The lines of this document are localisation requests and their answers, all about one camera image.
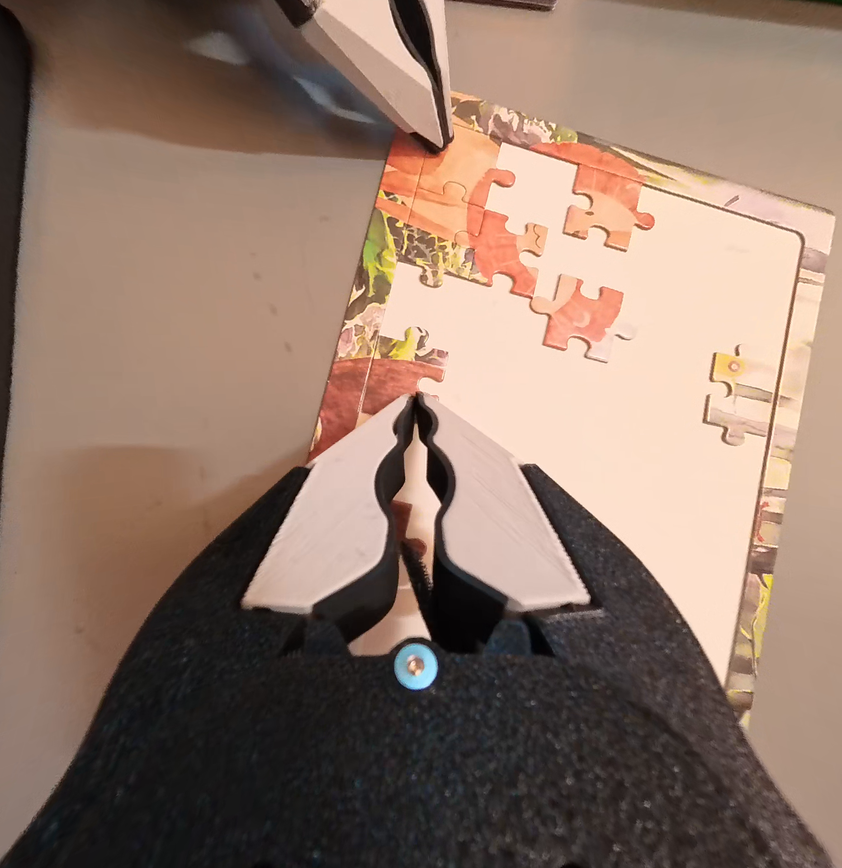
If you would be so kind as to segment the dark leafy puzzle piece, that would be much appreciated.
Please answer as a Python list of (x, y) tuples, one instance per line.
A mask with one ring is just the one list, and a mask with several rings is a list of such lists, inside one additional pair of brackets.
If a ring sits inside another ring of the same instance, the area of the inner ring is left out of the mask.
[(397, 261), (419, 268), (419, 280), (427, 288), (440, 288), (445, 277), (483, 282), (474, 250), (433, 236), (410, 238), (397, 250)]

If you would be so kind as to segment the cardboard puzzle frame tray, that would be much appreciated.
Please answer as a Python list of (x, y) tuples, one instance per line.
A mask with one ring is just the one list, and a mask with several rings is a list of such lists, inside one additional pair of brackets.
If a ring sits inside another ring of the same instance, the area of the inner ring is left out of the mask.
[[(600, 363), (578, 340), (544, 346), (548, 317), (507, 276), (422, 285), (397, 250), (410, 238), (445, 240), (406, 223), (435, 156), (397, 132), (309, 457), (372, 417), (361, 404), (379, 335), (423, 327), (448, 360), (442, 382), (423, 379), (419, 390), (538, 464), (633, 550), (747, 726), (835, 216), (474, 95), (453, 91), (450, 108), (449, 148), (497, 147), (497, 166), (516, 176), (491, 189), (485, 209), (505, 214), (514, 234), (529, 222), (549, 230), (542, 256), (520, 256), (537, 268), (534, 295), (553, 298), (561, 274), (590, 298), (616, 289), (637, 333)], [(568, 207), (589, 206), (572, 191), (577, 166), (564, 143), (610, 152), (642, 176), (639, 210), (654, 226), (636, 228), (627, 252), (605, 246), (600, 229), (585, 241), (563, 232)], [(777, 391), (770, 435), (731, 446), (703, 418), (707, 396), (723, 392), (709, 381), (714, 353), (741, 343), (777, 367)]]

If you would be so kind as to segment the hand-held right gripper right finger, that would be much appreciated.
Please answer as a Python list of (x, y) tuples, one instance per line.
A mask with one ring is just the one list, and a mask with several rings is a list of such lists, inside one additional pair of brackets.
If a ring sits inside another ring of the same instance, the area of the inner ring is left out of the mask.
[(426, 480), (439, 503), (420, 606), (441, 647), (481, 647), (505, 620), (585, 607), (591, 596), (524, 466), (437, 399), (416, 397)]

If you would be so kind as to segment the red and white puzzle piece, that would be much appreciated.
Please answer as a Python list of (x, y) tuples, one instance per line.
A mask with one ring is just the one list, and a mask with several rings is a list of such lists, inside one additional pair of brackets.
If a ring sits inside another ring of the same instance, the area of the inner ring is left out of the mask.
[(571, 340), (581, 341), (584, 357), (607, 363), (616, 339), (633, 340), (637, 329), (621, 320), (623, 293), (601, 287), (596, 298), (582, 292), (582, 280), (561, 274), (553, 298), (533, 295), (530, 309), (548, 317), (543, 344), (566, 351)]

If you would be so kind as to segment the green and yellow puzzle piece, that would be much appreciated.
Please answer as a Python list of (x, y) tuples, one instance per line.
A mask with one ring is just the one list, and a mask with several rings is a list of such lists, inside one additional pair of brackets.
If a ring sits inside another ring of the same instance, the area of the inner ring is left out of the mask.
[(417, 325), (408, 327), (401, 338), (379, 335), (374, 358), (445, 367), (448, 352), (432, 347), (429, 341), (429, 332)]

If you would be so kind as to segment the red curl-print puzzle piece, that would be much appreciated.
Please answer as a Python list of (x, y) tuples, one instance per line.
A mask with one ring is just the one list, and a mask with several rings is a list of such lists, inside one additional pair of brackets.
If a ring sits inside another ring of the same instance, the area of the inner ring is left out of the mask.
[(529, 222), (523, 234), (514, 234), (506, 226), (508, 217), (485, 209), (481, 212), (477, 233), (469, 234), (469, 246), (474, 251), (474, 264), (481, 276), (492, 285), (496, 275), (512, 280), (511, 292), (522, 298), (532, 298), (537, 282), (537, 268), (524, 265), (524, 253), (540, 257), (544, 253), (548, 228)]

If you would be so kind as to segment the yellow and grey puzzle piece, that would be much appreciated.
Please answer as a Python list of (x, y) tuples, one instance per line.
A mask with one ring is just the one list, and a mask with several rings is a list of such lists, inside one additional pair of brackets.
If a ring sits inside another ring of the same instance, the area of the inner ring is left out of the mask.
[(707, 396), (703, 421), (721, 428), (723, 441), (739, 446), (748, 435), (770, 435), (777, 391), (777, 367), (759, 359), (748, 344), (738, 344), (728, 353), (716, 352), (709, 381), (723, 392)]

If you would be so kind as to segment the grey desk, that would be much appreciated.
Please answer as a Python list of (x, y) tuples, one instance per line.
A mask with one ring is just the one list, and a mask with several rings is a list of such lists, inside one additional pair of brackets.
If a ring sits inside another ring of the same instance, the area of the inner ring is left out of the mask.
[[(0, 765), (76, 749), (144, 614), (295, 460), (383, 144), (277, 119), (148, 2), (36, 51), (0, 543)], [(752, 724), (842, 737), (842, 9), (449, 5), (461, 90), (837, 215)]]

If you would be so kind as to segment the black dimpled chair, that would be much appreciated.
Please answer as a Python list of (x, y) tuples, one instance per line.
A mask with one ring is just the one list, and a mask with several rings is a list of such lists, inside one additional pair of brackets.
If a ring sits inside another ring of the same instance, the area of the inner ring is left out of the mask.
[(31, 82), (32, 52), (24, 28), (0, 3), (0, 511), (11, 400)]

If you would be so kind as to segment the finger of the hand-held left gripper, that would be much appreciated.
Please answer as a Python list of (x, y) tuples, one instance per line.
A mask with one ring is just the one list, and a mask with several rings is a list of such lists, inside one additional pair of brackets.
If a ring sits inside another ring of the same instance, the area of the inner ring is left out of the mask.
[(426, 147), (447, 147), (453, 126), (445, 2), (395, 1), (394, 25), (421, 92), (420, 119), (410, 123), (413, 134)]
[(420, 119), (421, 92), (397, 35), (394, 2), (321, 1), (305, 24), (305, 38), (394, 124), (416, 137), (411, 121)]

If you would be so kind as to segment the orange corner puzzle piece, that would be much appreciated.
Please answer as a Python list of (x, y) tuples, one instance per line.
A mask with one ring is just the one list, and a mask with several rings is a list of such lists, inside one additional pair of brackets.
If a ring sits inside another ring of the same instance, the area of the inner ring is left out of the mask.
[(497, 166), (498, 158), (497, 147), (492, 150), (449, 148), (438, 156), (428, 156), (419, 176), (418, 189), (442, 196), (460, 189), (466, 204), (486, 208), (493, 187), (509, 189), (516, 182), (511, 170)]

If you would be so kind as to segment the brown puzzle piece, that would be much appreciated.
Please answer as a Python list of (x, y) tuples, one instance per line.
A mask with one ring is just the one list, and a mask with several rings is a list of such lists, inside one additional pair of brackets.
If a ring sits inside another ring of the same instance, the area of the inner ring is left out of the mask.
[(373, 359), (366, 380), (361, 413), (373, 416), (396, 398), (414, 394), (419, 382), (429, 378), (437, 383), (445, 377), (442, 365), (420, 360)]

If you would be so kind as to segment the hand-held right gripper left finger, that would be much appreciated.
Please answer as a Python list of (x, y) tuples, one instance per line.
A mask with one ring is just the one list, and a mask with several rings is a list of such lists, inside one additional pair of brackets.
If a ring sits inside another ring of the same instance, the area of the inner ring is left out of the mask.
[(347, 643), (392, 609), (398, 539), (392, 502), (415, 427), (405, 394), (307, 464), (306, 476), (243, 598), (333, 624)]

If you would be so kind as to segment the orange and tan puzzle piece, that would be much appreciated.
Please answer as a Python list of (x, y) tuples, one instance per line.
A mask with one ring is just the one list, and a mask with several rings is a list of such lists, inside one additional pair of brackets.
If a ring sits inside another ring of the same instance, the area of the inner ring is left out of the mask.
[(580, 143), (564, 143), (563, 159), (577, 166), (573, 193), (589, 199), (586, 208), (568, 207), (565, 234), (585, 241), (590, 229), (600, 229), (605, 246), (625, 253), (636, 228), (654, 226), (654, 216), (639, 210), (643, 178), (627, 161)]

